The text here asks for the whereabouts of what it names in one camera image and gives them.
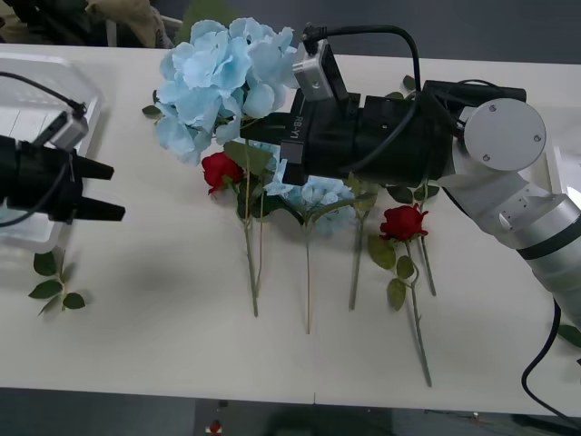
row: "hydrangea petal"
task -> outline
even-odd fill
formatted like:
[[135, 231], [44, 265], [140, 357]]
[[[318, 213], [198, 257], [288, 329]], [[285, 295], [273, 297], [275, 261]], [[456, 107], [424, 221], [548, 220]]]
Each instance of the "hydrangea petal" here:
[[294, 71], [292, 70], [296, 53], [296, 48], [287, 48], [281, 59], [281, 68], [279, 69], [278, 76], [279, 83], [292, 89], [297, 89], [299, 87], [299, 82], [297, 82], [297, 78], [294, 76]]
[[175, 102], [175, 107], [183, 123], [211, 133], [221, 104], [217, 89], [195, 88]]
[[232, 96], [226, 98], [222, 102], [224, 109], [233, 114], [232, 120], [226, 125], [221, 125], [216, 129], [216, 142], [219, 145], [231, 141], [240, 136], [240, 122], [242, 111], [240, 104]]
[[273, 39], [273, 43], [284, 53], [291, 45], [292, 29], [290, 27], [284, 27]]
[[257, 84], [248, 92], [244, 113], [252, 118], [262, 118], [272, 112], [274, 91], [267, 84]]
[[252, 70], [259, 80], [274, 81], [277, 79], [281, 60], [281, 50], [275, 44], [259, 42], [249, 52]]
[[183, 64], [193, 55], [193, 45], [181, 43], [170, 52], [172, 54], [173, 66], [176, 71], [183, 72]]
[[190, 32], [190, 43], [193, 44], [198, 38], [208, 34], [209, 32], [221, 32], [226, 30], [226, 27], [213, 20], [201, 20], [192, 26]]
[[188, 88], [182, 79], [165, 82], [157, 90], [157, 98], [163, 104], [173, 104], [188, 92]]
[[196, 41], [193, 54], [183, 63], [183, 81], [193, 88], [212, 85], [212, 76], [228, 49], [227, 32], [208, 33]]
[[243, 38], [234, 38], [228, 44], [225, 60], [216, 68], [212, 84], [224, 91], [239, 88], [244, 85], [250, 67], [248, 44]]
[[264, 37], [265, 29], [254, 18], [238, 18], [230, 24], [230, 37], [253, 43]]
[[269, 84], [274, 91], [274, 100], [272, 101], [271, 112], [278, 111], [284, 105], [287, 99], [287, 90], [281, 84]]
[[188, 128], [177, 119], [164, 116], [156, 125], [160, 145], [176, 155], [193, 150], [193, 137]]

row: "rose stem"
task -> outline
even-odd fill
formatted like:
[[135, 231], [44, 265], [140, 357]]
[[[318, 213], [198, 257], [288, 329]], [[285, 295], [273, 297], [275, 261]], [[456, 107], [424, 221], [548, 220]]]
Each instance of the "rose stem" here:
[[307, 249], [307, 334], [310, 334], [310, 256], [309, 256], [309, 225], [305, 224], [305, 248]]
[[426, 357], [426, 351], [424, 350], [424, 341], [421, 337], [421, 329], [419, 328], [418, 298], [416, 297], [416, 283], [418, 282], [418, 278], [419, 278], [419, 269], [411, 257], [411, 250], [409, 248], [409, 241], [406, 241], [406, 249], [408, 250], [409, 259], [411, 260], [412, 264], [414, 265], [414, 269], [416, 270], [416, 277], [414, 278], [413, 282], [410, 285], [411, 299], [413, 301], [413, 306], [414, 306], [414, 321], [416, 322], [416, 334], [418, 336], [418, 344], [419, 344], [419, 350], [420, 350], [420, 354], [421, 354], [421, 363], [422, 363], [422, 367], [424, 368], [424, 375], [426, 377], [426, 383], [431, 388], [432, 387], [432, 378], [429, 375], [428, 358]]
[[249, 214], [251, 201], [251, 158], [248, 155], [248, 147], [250, 147], [250, 144], [247, 139], [246, 147], [244, 147], [244, 152], [246, 153], [246, 212], [244, 214], [244, 237], [246, 238], [246, 255], [248, 256], [248, 270], [251, 277], [252, 309], [254, 310], [254, 316], [258, 318], [258, 303], [256, 301], [258, 293], [256, 290], [256, 282], [254, 281], [254, 263], [252, 262], [251, 238], [249, 235], [252, 219]]
[[264, 214], [264, 189], [261, 191], [261, 236], [259, 239], [259, 254], [258, 254], [258, 275], [256, 276], [256, 298], [261, 292], [261, 273], [262, 273], [262, 216]]
[[[424, 212], [424, 203], [428, 199], [428, 182], [424, 184], [424, 198], [422, 199], [421, 203], [419, 204], [419, 212]], [[434, 283], [434, 276], [432, 275], [432, 268], [429, 265], [429, 257], [428, 257], [428, 249], [426, 248], [426, 236], [422, 236], [419, 238], [419, 245], [421, 249], [422, 256], [424, 257], [424, 262], [426, 263], [426, 270], [428, 271], [428, 282], [429, 282], [429, 290], [432, 292], [432, 295], [436, 296], [436, 284]]]
[[355, 310], [355, 300], [357, 299], [357, 287], [359, 285], [359, 266], [361, 264], [361, 251], [363, 249], [363, 225], [369, 216], [369, 212], [365, 212], [363, 216], [357, 213], [357, 232], [355, 233], [355, 271], [353, 273], [353, 283], [351, 285], [351, 293], [349, 296], [349, 310]]

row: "plastic container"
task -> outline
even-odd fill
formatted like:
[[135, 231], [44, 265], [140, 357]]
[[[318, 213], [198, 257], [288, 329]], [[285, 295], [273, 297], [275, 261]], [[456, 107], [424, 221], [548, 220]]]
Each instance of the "plastic container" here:
[[[75, 147], [85, 156], [101, 113], [103, 96], [96, 85], [73, 65], [59, 57], [0, 52], [0, 71], [20, 74], [55, 91], [86, 104], [87, 136]], [[68, 106], [28, 84], [0, 77], [0, 134], [30, 141]], [[0, 206], [0, 221], [24, 212]], [[36, 213], [12, 227], [0, 228], [0, 243], [24, 247], [36, 253], [52, 250], [63, 225]]]

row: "black cable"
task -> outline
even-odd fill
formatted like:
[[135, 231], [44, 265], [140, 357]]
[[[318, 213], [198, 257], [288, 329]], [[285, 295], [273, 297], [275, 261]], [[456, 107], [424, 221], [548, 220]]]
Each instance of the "black cable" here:
[[533, 359], [533, 361], [523, 371], [523, 375], [520, 379], [520, 382], [523, 386], [523, 389], [525, 390], [525, 392], [527, 393], [527, 395], [530, 398], [535, 400], [538, 404], [543, 406], [545, 409], [547, 409], [551, 413], [554, 413], [556, 416], [561, 418], [563, 421], [566, 421], [568, 424], [581, 430], [581, 424], [579, 424], [576, 421], [574, 421], [573, 419], [569, 418], [564, 413], [558, 411], [554, 407], [549, 406], [547, 403], [545, 403], [544, 401], [539, 399], [533, 392], [531, 392], [530, 389], [528, 389], [528, 384], [527, 384], [528, 376], [547, 355], [549, 349], [551, 348], [551, 345], [553, 345], [553, 342], [555, 341], [556, 334], [557, 334], [557, 331], [559, 329], [559, 324], [561, 323], [561, 308], [559, 307], [559, 305], [556, 303], [555, 300], [554, 300], [554, 303], [555, 303], [555, 314], [553, 315], [553, 325], [551, 326], [551, 332], [548, 334], [547, 341], [545, 342], [545, 345], [543, 345], [543, 348], [541, 349], [541, 351], [539, 352], [537, 357], [535, 359]]
[[0, 223], [0, 228], [10, 227], [12, 225], [17, 225], [17, 224], [21, 223], [22, 221], [27, 220], [28, 218], [33, 216], [35, 213], [39, 212], [43, 207], [45, 207], [46, 203], [50, 200], [50, 198], [53, 196], [54, 192], [58, 188], [58, 185], [61, 184], [61, 181], [63, 180], [64, 175], [66, 174], [66, 167], [68, 166], [68, 164], [69, 164], [68, 162], [65, 162], [63, 164], [63, 168], [61, 168], [61, 172], [54, 179], [53, 185], [48, 189], [48, 191], [46, 191], [46, 193], [43, 195], [43, 197], [38, 201], [38, 203], [30, 211], [28, 211], [27, 213], [25, 213], [23, 215], [20, 215], [18, 218], [14, 218], [14, 220], [5, 221], [3, 223]]
[[41, 91], [44, 91], [45, 93], [47, 93], [55, 98], [58, 98], [62, 102], [65, 102], [66, 104], [68, 104], [71, 107], [71, 109], [73, 109], [75, 114], [84, 115], [86, 112], [86, 108], [84, 107], [84, 104], [77, 103], [75, 100], [72, 100], [68, 97], [65, 97], [64, 95], [59, 94], [56, 91], [54, 91], [50, 88], [47, 88], [46, 86], [44, 86], [42, 84], [35, 82], [34, 80], [30, 80], [30, 79], [27, 79], [26, 77], [22, 77], [20, 74], [13, 74], [13, 73], [7, 73], [4, 71], [0, 71], [0, 77], [8, 77], [10, 79], [18, 80], [20, 82], [24, 82], [25, 84], [29, 84], [29, 85], [33, 86], [34, 88], [40, 89]]
[[[317, 27], [317, 28], [307, 28], [303, 34], [303, 43], [307, 51], [314, 48], [314, 43], [320, 41], [321, 39], [326, 39], [328, 36], [341, 36], [341, 35], [360, 35], [360, 34], [392, 34], [401, 36], [406, 43], [408, 43], [409, 50], [411, 51], [411, 58], [414, 68], [414, 81], [416, 84], [416, 95], [421, 91], [421, 78], [419, 75], [419, 54], [416, 42], [411, 37], [411, 35], [406, 32], [401, 27], [395, 25], [349, 25], [345, 27], [339, 27], [336, 29], [328, 30], [327, 27]], [[408, 110], [406, 116], [398, 124], [398, 126], [389, 134], [389, 136], [384, 139], [372, 152], [367, 154], [361, 160], [350, 163], [347, 166], [340, 168], [343, 173], [355, 173], [360, 171], [371, 161], [375, 160], [380, 154], [382, 154], [385, 149], [393, 143], [396, 138], [401, 134], [401, 132], [409, 125], [414, 115], [419, 109], [419, 99], [415, 98], [413, 104]]]
[[361, 35], [361, 34], [392, 34], [401, 36], [408, 43], [411, 50], [411, 58], [414, 64], [414, 81], [416, 82], [416, 91], [421, 91], [421, 80], [419, 76], [419, 54], [416, 42], [411, 35], [401, 27], [395, 25], [348, 25], [336, 29], [327, 29], [322, 27], [318, 40], [325, 39], [327, 36], [340, 35]]

